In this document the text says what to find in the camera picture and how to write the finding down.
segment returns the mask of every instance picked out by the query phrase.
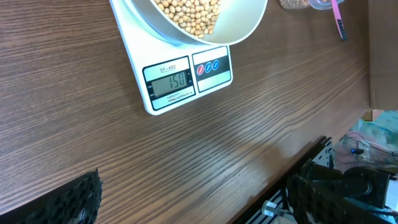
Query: dried chickpeas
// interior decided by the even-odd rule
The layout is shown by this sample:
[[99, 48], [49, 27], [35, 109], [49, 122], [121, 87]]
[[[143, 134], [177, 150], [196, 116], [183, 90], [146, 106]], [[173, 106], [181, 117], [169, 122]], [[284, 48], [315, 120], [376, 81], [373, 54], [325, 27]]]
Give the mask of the dried chickpeas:
[[154, 0], [175, 25], [197, 38], [213, 34], [221, 0]]

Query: wood grain surface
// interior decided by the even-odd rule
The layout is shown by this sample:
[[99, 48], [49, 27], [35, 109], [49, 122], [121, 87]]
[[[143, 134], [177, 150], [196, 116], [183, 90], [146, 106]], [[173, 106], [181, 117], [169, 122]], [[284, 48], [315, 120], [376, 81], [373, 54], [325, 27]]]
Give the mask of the wood grain surface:
[[0, 213], [98, 168], [97, 223], [232, 222], [369, 109], [368, 6], [340, 6], [345, 42], [269, 0], [231, 86], [151, 116], [108, 1], [0, 1]]

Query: clear plastic container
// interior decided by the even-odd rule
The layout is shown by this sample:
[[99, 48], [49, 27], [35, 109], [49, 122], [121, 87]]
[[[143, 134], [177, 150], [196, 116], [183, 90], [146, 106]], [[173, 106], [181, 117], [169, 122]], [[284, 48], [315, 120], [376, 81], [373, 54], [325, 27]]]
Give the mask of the clear plastic container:
[[[344, 0], [337, 0], [337, 4], [342, 3]], [[331, 9], [331, 0], [308, 0], [308, 3], [314, 8], [318, 10], [326, 10]]]

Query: black object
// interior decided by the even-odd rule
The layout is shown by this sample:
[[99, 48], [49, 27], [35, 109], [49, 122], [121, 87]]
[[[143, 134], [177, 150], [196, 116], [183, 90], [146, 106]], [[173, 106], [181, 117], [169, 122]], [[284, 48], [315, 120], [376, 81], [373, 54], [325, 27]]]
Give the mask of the black object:
[[351, 153], [352, 154], [357, 154], [357, 155], [361, 155], [365, 150], [363, 149], [352, 149]]
[[292, 175], [287, 181], [289, 205], [297, 223], [389, 223], [312, 181]]
[[370, 167], [353, 167], [344, 172], [308, 161], [300, 176], [339, 197], [348, 197], [383, 209], [390, 173]]
[[346, 40], [347, 39], [347, 33], [346, 33], [346, 30], [344, 29], [343, 21], [341, 19], [338, 19], [337, 23], [338, 23], [338, 28], [339, 28], [339, 30], [341, 32], [341, 39], [342, 40]]
[[98, 170], [0, 216], [0, 223], [89, 224], [94, 223], [101, 203], [102, 182]]
[[[320, 152], [329, 154], [332, 150], [331, 138], [322, 136], [320, 140], [304, 154], [276, 183], [274, 183], [263, 195], [261, 195], [247, 210], [245, 210], [233, 223], [244, 224], [246, 223], [258, 210], [261, 209], [262, 204], [266, 200], [270, 200], [279, 190], [285, 189], [288, 176], [298, 172], [302, 166], [310, 159], [316, 158]], [[284, 198], [283, 209], [289, 209], [286, 194], [282, 195]]]

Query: red button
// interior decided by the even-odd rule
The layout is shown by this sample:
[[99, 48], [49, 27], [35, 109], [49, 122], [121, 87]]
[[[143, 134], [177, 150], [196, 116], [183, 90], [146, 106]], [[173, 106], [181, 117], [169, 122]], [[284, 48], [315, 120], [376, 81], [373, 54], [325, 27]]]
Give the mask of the red button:
[[197, 74], [201, 75], [201, 74], [203, 74], [204, 71], [205, 71], [205, 66], [204, 65], [199, 65], [198, 70], [197, 70]]

